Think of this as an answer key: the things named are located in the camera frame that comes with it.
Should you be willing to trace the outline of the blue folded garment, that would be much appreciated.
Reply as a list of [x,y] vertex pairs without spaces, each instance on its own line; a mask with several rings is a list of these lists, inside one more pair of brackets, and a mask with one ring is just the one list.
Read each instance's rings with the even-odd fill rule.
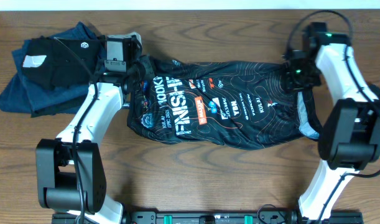
[[[78,22],[77,25],[65,32],[52,35],[46,38],[64,38],[90,40],[99,38],[84,23]],[[12,57],[16,66],[16,74],[12,77],[5,89],[0,94],[0,110],[11,113],[32,113],[46,104],[41,102],[44,92],[36,83],[31,82],[22,73],[22,62],[30,40],[25,40],[21,48],[12,51]]]

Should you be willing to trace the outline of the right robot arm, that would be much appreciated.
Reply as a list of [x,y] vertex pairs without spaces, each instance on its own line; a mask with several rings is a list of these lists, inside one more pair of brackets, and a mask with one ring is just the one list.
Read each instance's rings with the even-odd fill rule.
[[302,49],[287,47],[289,62],[284,89],[305,93],[323,78],[333,109],[318,132],[320,162],[299,197],[289,223],[351,223],[360,215],[342,217],[332,208],[354,177],[380,156],[380,99],[365,82],[353,56],[352,34],[332,33],[324,22],[312,22],[303,31]]

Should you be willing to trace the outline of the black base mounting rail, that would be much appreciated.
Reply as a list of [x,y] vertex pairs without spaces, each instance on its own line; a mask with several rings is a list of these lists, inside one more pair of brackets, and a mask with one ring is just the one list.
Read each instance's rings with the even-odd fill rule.
[[[53,224],[74,223],[75,216],[67,213],[52,215]],[[263,210],[259,213],[156,213],[133,212],[127,215],[121,223],[129,224],[258,224],[258,223],[313,223],[306,218],[299,220],[295,212],[286,214],[273,210]],[[363,224],[360,212],[332,212],[331,217],[320,223],[333,224]]]

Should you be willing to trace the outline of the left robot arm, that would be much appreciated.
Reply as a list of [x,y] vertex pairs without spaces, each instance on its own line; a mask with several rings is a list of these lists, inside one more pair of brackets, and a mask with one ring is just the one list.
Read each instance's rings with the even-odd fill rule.
[[37,195],[42,208],[65,212],[67,223],[128,223],[124,205],[106,193],[100,145],[126,95],[144,79],[137,32],[103,39],[106,57],[88,70],[87,96],[70,124],[35,149]]

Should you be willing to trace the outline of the black jersey with orange lines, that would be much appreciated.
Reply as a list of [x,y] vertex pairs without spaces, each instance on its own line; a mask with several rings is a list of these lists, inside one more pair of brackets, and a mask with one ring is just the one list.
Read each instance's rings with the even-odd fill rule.
[[183,63],[148,55],[139,61],[145,75],[131,92],[127,125],[144,138],[257,150],[320,136],[313,93],[284,90],[285,64]]

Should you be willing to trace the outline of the black folded shirt on stack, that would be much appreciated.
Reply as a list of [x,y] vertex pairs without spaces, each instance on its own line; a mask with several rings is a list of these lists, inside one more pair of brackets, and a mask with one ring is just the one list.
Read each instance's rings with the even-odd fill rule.
[[100,52],[98,40],[41,37],[30,41],[21,70],[46,90],[83,85],[89,82]]

